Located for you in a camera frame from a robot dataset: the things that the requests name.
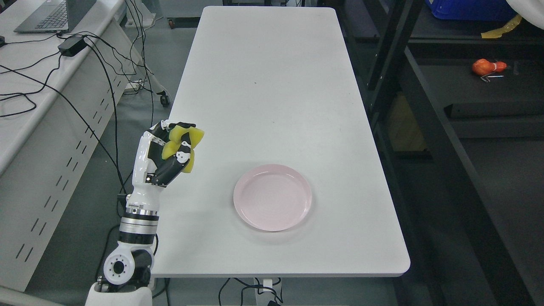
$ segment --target power adapter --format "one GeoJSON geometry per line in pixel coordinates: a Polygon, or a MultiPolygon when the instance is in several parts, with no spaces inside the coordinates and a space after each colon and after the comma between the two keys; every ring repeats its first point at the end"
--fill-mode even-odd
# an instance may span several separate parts
{"type": "Polygon", "coordinates": [[[83,40],[82,36],[70,36],[62,44],[59,45],[60,54],[73,57],[81,50],[87,47],[87,43],[83,40]]]}

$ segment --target black cable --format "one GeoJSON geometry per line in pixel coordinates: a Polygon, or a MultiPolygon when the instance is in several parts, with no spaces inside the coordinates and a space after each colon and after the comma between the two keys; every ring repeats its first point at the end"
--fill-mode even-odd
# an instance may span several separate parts
{"type": "Polygon", "coordinates": [[[0,68],[4,68],[6,70],[10,70],[20,76],[23,76],[27,79],[30,79],[36,83],[39,83],[39,84],[42,84],[43,86],[47,87],[47,88],[50,88],[52,89],[53,91],[55,91],[57,94],[59,94],[64,100],[66,100],[66,102],[70,105],[70,107],[74,110],[74,112],[76,112],[76,114],[79,116],[79,118],[83,121],[83,123],[85,123],[85,125],[87,126],[87,128],[89,129],[89,131],[91,131],[91,134],[92,136],[98,141],[98,144],[104,149],[104,151],[106,152],[106,154],[108,155],[109,159],[112,161],[112,163],[114,164],[115,166],[115,169],[117,170],[117,173],[118,173],[118,176],[120,178],[120,182],[122,183],[123,180],[122,180],[122,177],[120,176],[121,173],[119,171],[119,166],[115,163],[115,161],[113,160],[113,157],[111,156],[111,154],[109,153],[109,151],[106,149],[106,147],[104,146],[104,144],[100,141],[100,139],[98,138],[98,136],[96,135],[95,131],[91,128],[91,126],[89,125],[89,123],[87,123],[87,121],[85,120],[85,118],[83,118],[83,116],[80,114],[80,112],[77,110],[77,108],[72,104],[72,102],[70,102],[70,100],[68,100],[68,98],[63,94],[61,93],[60,91],[58,91],[56,88],[48,85],[47,83],[44,83],[42,81],[38,81],[37,79],[34,79],[32,77],[29,77],[27,75],[24,75],[18,71],[15,71],[13,69],[10,69],[4,65],[0,65],[0,68]]]}
{"type": "Polygon", "coordinates": [[[219,289],[219,296],[218,296],[218,299],[219,299],[219,306],[223,306],[221,304],[221,292],[223,291],[223,288],[228,284],[228,282],[231,280],[231,278],[227,278],[227,281],[223,284],[223,286],[221,286],[221,288],[219,289]]]}
{"type": "MultiPolygon", "coordinates": [[[[6,98],[2,98],[0,99],[0,101],[5,101],[5,100],[8,100],[8,99],[13,99],[13,98],[16,98],[16,97],[20,97],[20,96],[24,96],[25,99],[27,99],[27,101],[29,101],[31,104],[32,104],[32,107],[29,108],[29,109],[25,109],[24,111],[20,111],[20,112],[16,112],[16,113],[10,113],[10,114],[6,114],[6,115],[0,115],[0,118],[5,118],[5,117],[9,117],[9,116],[15,116],[15,115],[19,115],[19,114],[24,114],[24,113],[27,113],[27,112],[30,112],[34,109],[36,109],[37,105],[34,101],[32,101],[28,95],[31,95],[31,94],[37,94],[39,92],[41,92],[47,82],[49,81],[49,77],[51,77],[51,74],[55,71],[55,70],[58,70],[60,68],[60,57],[59,56],[59,60],[58,60],[58,64],[57,64],[57,67],[56,68],[53,68],[48,74],[47,74],[47,77],[45,78],[45,82],[44,84],[42,85],[42,87],[40,89],[38,89],[37,91],[33,91],[31,93],[11,93],[11,94],[0,94],[0,96],[9,96],[9,97],[6,97],[6,98]]],[[[5,66],[1,66],[2,68],[6,69],[7,71],[6,72],[15,72],[16,74],[21,74],[19,72],[17,72],[17,70],[15,69],[11,69],[11,68],[7,68],[5,66]]]]}
{"type": "MultiPolygon", "coordinates": [[[[117,106],[115,105],[115,96],[114,96],[114,93],[113,93],[112,81],[109,78],[108,70],[106,69],[106,66],[104,65],[104,62],[102,61],[102,59],[100,58],[98,53],[95,51],[95,49],[93,47],[91,47],[90,45],[88,45],[88,46],[94,52],[94,54],[96,55],[96,58],[98,58],[98,61],[102,65],[102,69],[104,70],[104,73],[106,74],[106,78],[108,79],[109,90],[110,90],[110,94],[112,96],[113,114],[114,114],[114,118],[115,118],[115,120],[114,120],[114,122],[115,122],[115,124],[114,124],[114,126],[115,126],[115,164],[119,165],[117,106]]],[[[117,172],[118,172],[119,180],[121,182],[121,186],[123,188],[123,192],[127,193],[127,191],[125,189],[125,185],[123,184],[123,177],[121,176],[121,172],[119,170],[119,167],[117,167],[117,172]]]]}
{"type": "Polygon", "coordinates": [[[159,249],[159,235],[155,233],[155,250],[153,251],[153,255],[157,253],[158,249],[159,249]]]}
{"type": "MultiPolygon", "coordinates": [[[[9,96],[7,98],[2,98],[0,99],[0,101],[5,101],[5,100],[8,100],[8,99],[13,99],[15,97],[20,97],[20,96],[23,96],[23,95],[33,95],[33,94],[37,94],[39,92],[41,92],[47,85],[47,82],[49,81],[49,78],[51,77],[51,74],[55,71],[55,70],[59,70],[60,69],[60,58],[62,56],[59,56],[58,58],[58,62],[57,62],[57,67],[56,68],[53,68],[48,74],[47,74],[47,77],[45,78],[45,81],[42,83],[42,82],[39,82],[42,86],[40,89],[36,90],[36,91],[33,91],[33,92],[30,92],[30,93],[21,93],[21,92],[18,92],[18,93],[10,93],[10,94],[0,94],[0,96],[9,96]]],[[[11,69],[11,68],[8,68],[6,66],[2,66],[0,65],[2,68],[6,69],[7,72],[14,72],[18,75],[21,75],[21,76],[24,76],[24,77],[27,77],[26,75],[20,73],[20,72],[17,72],[17,70],[14,70],[14,69],[11,69]]]]}
{"type": "Polygon", "coordinates": [[[166,304],[167,304],[167,306],[170,306],[170,291],[168,291],[169,285],[170,285],[170,279],[168,279],[168,285],[164,289],[164,291],[166,291],[166,304]]]}
{"type": "MultiPolygon", "coordinates": [[[[57,52],[57,53],[54,53],[54,54],[52,54],[52,55],[48,55],[48,56],[46,56],[46,57],[42,57],[42,58],[40,58],[36,63],[34,63],[34,64],[30,65],[30,66],[23,67],[23,68],[14,69],[14,71],[19,71],[19,70],[24,70],[24,69],[28,69],[28,68],[34,67],[34,66],[36,66],[39,62],[41,62],[42,60],[44,60],[44,59],[46,59],[46,58],[49,58],[49,57],[52,57],[52,56],[55,56],[56,54],[59,54],[59,53],[60,53],[60,51],[57,52]]],[[[8,72],[11,72],[11,71],[2,71],[2,72],[0,72],[0,75],[1,75],[1,74],[6,74],[6,73],[8,73],[8,72]]]]}
{"type": "Polygon", "coordinates": [[[132,4],[132,7],[136,11],[136,16],[138,17],[138,22],[140,24],[141,32],[142,32],[142,34],[141,34],[141,36],[142,36],[141,37],[141,58],[142,58],[142,62],[143,62],[144,67],[146,67],[145,77],[144,77],[144,84],[145,84],[146,79],[149,80],[149,89],[150,89],[150,93],[151,93],[151,125],[153,125],[154,100],[153,100],[153,88],[152,88],[152,84],[151,84],[151,79],[149,77],[149,73],[148,73],[148,69],[147,69],[147,65],[146,65],[146,61],[145,61],[145,39],[146,39],[147,35],[145,34],[145,31],[144,31],[144,24],[143,24],[144,16],[141,13],[141,11],[138,9],[138,7],[135,4],[134,0],[130,0],[130,1],[131,1],[131,4],[132,4]]]}
{"type": "Polygon", "coordinates": [[[169,278],[163,278],[163,279],[164,279],[164,287],[159,292],[155,293],[152,298],[156,298],[159,295],[163,294],[163,292],[166,291],[166,288],[168,287],[168,285],[170,285],[169,278]]]}
{"type": "Polygon", "coordinates": [[[57,34],[53,34],[51,36],[49,36],[48,38],[44,38],[44,39],[39,39],[39,40],[27,40],[27,41],[13,41],[13,42],[6,42],[5,44],[6,45],[14,45],[14,44],[24,44],[26,42],[38,42],[38,41],[45,41],[45,40],[48,40],[49,38],[52,38],[52,37],[55,37],[57,36],[57,34]]]}
{"type": "Polygon", "coordinates": [[[98,279],[98,272],[100,271],[100,267],[104,264],[104,257],[106,256],[106,250],[108,249],[109,237],[112,235],[112,232],[114,229],[119,228],[119,225],[120,224],[113,226],[108,231],[108,236],[106,236],[106,243],[104,244],[104,250],[102,250],[102,256],[100,257],[100,262],[98,263],[98,267],[96,267],[95,280],[98,279]]]}
{"type": "MultiPolygon", "coordinates": [[[[277,295],[277,292],[274,288],[271,288],[271,287],[266,287],[264,285],[261,284],[261,282],[259,281],[258,278],[255,278],[257,280],[257,285],[250,285],[250,284],[247,284],[245,282],[243,282],[242,280],[238,279],[238,278],[234,278],[237,282],[241,283],[242,285],[245,286],[245,288],[242,289],[242,292],[247,289],[247,288],[253,288],[253,289],[257,289],[257,294],[261,295],[263,294],[264,292],[259,292],[259,289],[267,289],[267,290],[270,290],[272,291],[272,294],[274,295],[274,300],[278,300],[280,301],[280,303],[283,303],[283,294],[282,294],[282,291],[283,289],[280,291],[280,296],[277,295]]],[[[278,278],[278,281],[276,283],[272,283],[272,286],[275,286],[275,285],[278,285],[279,283],[281,282],[281,278],[278,278]]]]}

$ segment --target yellow object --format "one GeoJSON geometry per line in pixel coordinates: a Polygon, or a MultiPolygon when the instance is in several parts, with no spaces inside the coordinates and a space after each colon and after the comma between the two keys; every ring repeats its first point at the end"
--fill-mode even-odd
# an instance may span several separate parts
{"type": "Polygon", "coordinates": [[[181,143],[181,137],[187,133],[187,128],[176,125],[168,134],[168,139],[173,142],[181,143]]]}
{"type": "Polygon", "coordinates": [[[191,173],[191,171],[193,170],[194,164],[195,164],[195,151],[191,149],[191,157],[189,158],[189,163],[187,164],[187,166],[185,166],[185,168],[183,168],[183,170],[181,170],[181,172],[191,173]]]}
{"type": "Polygon", "coordinates": [[[181,147],[181,142],[176,143],[174,141],[167,142],[163,147],[163,152],[160,157],[163,161],[167,160],[170,156],[174,155],[181,147]]]}
{"type": "Polygon", "coordinates": [[[513,29],[515,29],[520,24],[521,19],[522,19],[521,15],[517,14],[507,24],[505,24],[504,27],[482,33],[481,37],[484,39],[499,38],[503,36],[504,33],[508,33],[512,31],[513,29]]]}
{"type": "Polygon", "coordinates": [[[190,128],[184,128],[180,127],[179,125],[176,125],[168,135],[168,138],[170,141],[180,143],[181,137],[185,134],[189,133],[189,138],[191,139],[191,147],[196,147],[196,145],[199,144],[199,142],[204,137],[204,131],[200,130],[196,127],[190,127],[190,128]]]}
{"type": "Polygon", "coordinates": [[[180,149],[181,137],[186,133],[189,133],[189,138],[191,140],[191,156],[189,158],[189,162],[187,163],[185,168],[181,170],[181,172],[190,173],[193,170],[193,165],[195,163],[195,151],[193,150],[193,148],[196,147],[196,145],[198,145],[204,137],[203,130],[196,127],[184,128],[176,125],[168,134],[168,139],[170,141],[164,145],[161,158],[163,160],[167,160],[170,156],[173,156],[177,152],[177,150],[180,149]]]}
{"type": "Polygon", "coordinates": [[[204,131],[196,127],[190,127],[189,137],[191,138],[191,147],[194,148],[204,137],[204,131]]]}

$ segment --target robotic hand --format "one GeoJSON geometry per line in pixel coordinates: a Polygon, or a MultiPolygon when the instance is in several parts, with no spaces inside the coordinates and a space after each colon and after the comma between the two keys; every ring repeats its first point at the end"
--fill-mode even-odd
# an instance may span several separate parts
{"type": "Polygon", "coordinates": [[[194,124],[162,120],[144,132],[134,162],[134,191],[127,196],[117,248],[106,258],[103,277],[85,305],[151,305],[153,252],[159,194],[180,172],[190,173],[193,148],[204,132],[194,124]]]}

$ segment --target desk leg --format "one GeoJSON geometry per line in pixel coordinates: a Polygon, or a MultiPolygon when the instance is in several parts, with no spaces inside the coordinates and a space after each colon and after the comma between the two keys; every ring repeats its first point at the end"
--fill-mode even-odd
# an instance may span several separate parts
{"type": "MultiPolygon", "coordinates": [[[[274,282],[271,278],[261,278],[255,280],[254,284],[257,285],[259,282],[268,288],[272,288],[276,291],[278,296],[281,292],[281,282],[274,285],[274,282]]],[[[274,294],[269,289],[255,289],[255,299],[257,300],[257,306],[268,306],[270,301],[274,301],[274,294]]]]}

